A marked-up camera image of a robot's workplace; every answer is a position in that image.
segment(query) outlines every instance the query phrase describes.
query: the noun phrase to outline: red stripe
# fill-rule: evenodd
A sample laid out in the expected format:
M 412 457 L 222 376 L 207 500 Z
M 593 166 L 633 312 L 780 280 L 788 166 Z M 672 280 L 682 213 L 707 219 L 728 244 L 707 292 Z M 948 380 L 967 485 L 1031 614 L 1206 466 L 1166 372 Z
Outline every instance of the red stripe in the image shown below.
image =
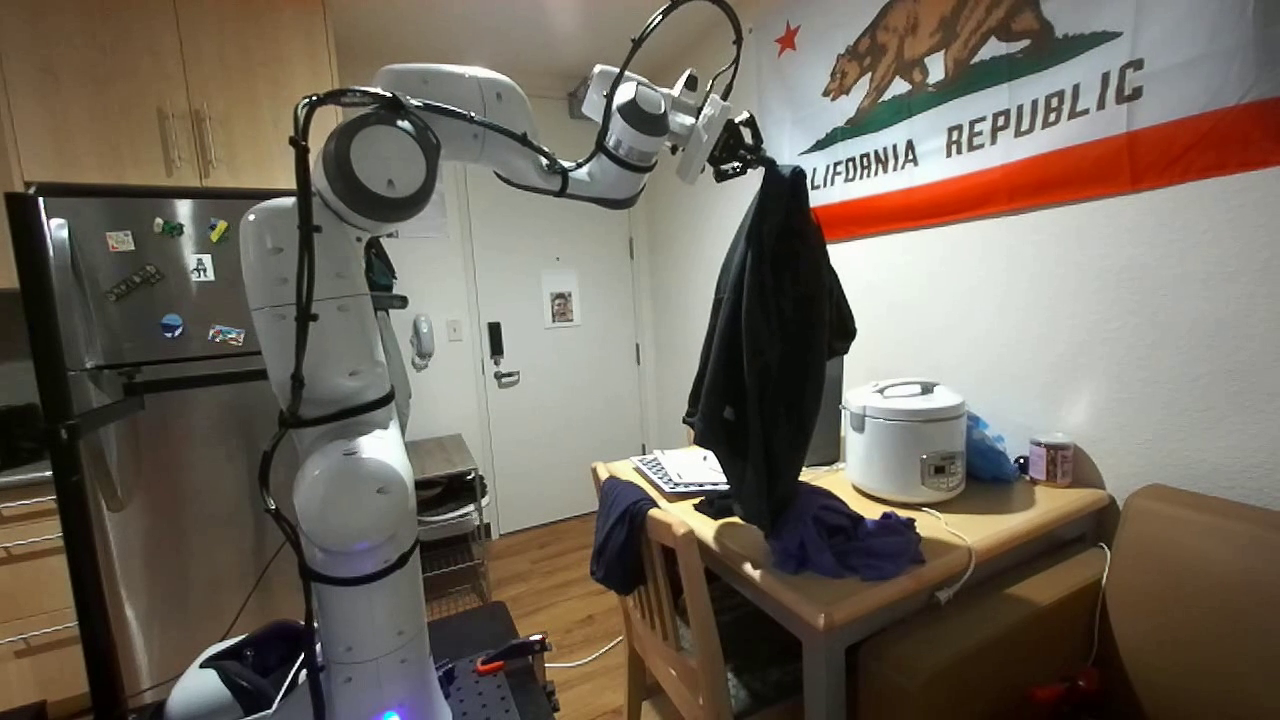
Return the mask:
M 825 206 L 812 216 L 833 244 L 842 244 L 879 232 L 1190 183 L 1269 166 L 1280 166 L 1280 97 L 1044 152 L 940 183 Z

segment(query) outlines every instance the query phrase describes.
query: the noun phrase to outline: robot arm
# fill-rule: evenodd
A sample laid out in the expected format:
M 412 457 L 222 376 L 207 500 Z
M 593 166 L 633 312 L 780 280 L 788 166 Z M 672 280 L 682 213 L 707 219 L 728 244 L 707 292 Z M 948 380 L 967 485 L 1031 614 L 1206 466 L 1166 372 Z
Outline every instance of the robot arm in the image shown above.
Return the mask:
M 710 6 L 740 44 L 734 11 Z M 672 148 L 676 171 L 690 181 L 714 166 L 725 136 L 740 140 L 747 127 L 728 119 L 732 79 L 720 97 L 714 79 L 701 93 L 690 74 L 661 89 L 626 65 L 597 70 L 585 118 L 598 134 L 574 166 L 532 140 L 523 93 L 487 70 L 391 65 L 370 89 L 320 93 L 296 110 L 296 196 L 263 200 L 241 225 L 249 310 L 282 418 L 279 441 L 288 438 L 300 462 L 288 504 L 271 497 L 279 441 L 263 457 L 259 485 L 300 556 L 304 630 L 316 638 L 304 640 L 304 671 L 277 671 L 296 689 L 279 689 L 271 718 L 448 720 L 422 631 L 412 469 L 359 244 L 428 207 L 438 160 L 491 168 L 520 191 L 633 207 L 661 152 Z M 350 118 L 307 152 L 307 126 L 325 105 Z M 168 718 L 259 718 L 237 704 L 237 680 L 213 670 L 213 655 L 237 660 L 250 640 L 198 655 L 176 683 Z
M 325 206 L 365 232 L 412 219 L 438 160 L 491 168 L 520 191 L 633 207 L 661 152 L 676 148 L 678 176 L 695 181 L 728 126 L 728 105 L 695 97 L 690 74 L 661 89 L 597 65 L 585 118 L 598 136 L 587 160 L 568 166 L 532 140 L 523 93 L 491 70 L 386 65 L 370 85 L 395 102 L 338 126 L 311 168 Z

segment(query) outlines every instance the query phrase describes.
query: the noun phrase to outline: black jacket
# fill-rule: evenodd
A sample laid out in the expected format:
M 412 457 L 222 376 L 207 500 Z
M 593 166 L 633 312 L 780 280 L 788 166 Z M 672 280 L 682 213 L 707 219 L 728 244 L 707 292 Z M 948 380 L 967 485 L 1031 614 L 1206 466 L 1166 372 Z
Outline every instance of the black jacket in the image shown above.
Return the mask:
M 805 168 L 762 166 L 725 258 L 682 424 L 728 471 L 734 512 L 762 533 L 788 512 L 825 370 L 855 335 Z

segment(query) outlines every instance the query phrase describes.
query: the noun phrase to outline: refrigerator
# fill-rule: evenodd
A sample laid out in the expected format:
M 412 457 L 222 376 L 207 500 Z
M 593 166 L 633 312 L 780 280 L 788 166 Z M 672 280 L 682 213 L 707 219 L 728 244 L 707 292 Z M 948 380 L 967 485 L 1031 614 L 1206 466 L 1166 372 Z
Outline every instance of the refrigerator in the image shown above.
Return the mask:
M 300 615 L 259 500 L 277 402 L 241 288 L 237 229 L 263 196 L 4 196 L 95 718 L 139 718 L 207 645 Z

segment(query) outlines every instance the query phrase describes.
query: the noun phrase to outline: star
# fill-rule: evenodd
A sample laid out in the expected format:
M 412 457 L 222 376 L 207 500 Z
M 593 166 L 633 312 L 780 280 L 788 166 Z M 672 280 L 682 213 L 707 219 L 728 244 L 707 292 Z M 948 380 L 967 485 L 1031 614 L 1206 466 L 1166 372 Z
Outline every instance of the star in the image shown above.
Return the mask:
M 788 26 L 772 44 L 775 44 L 775 55 L 796 54 L 796 44 L 799 44 L 799 26 Z

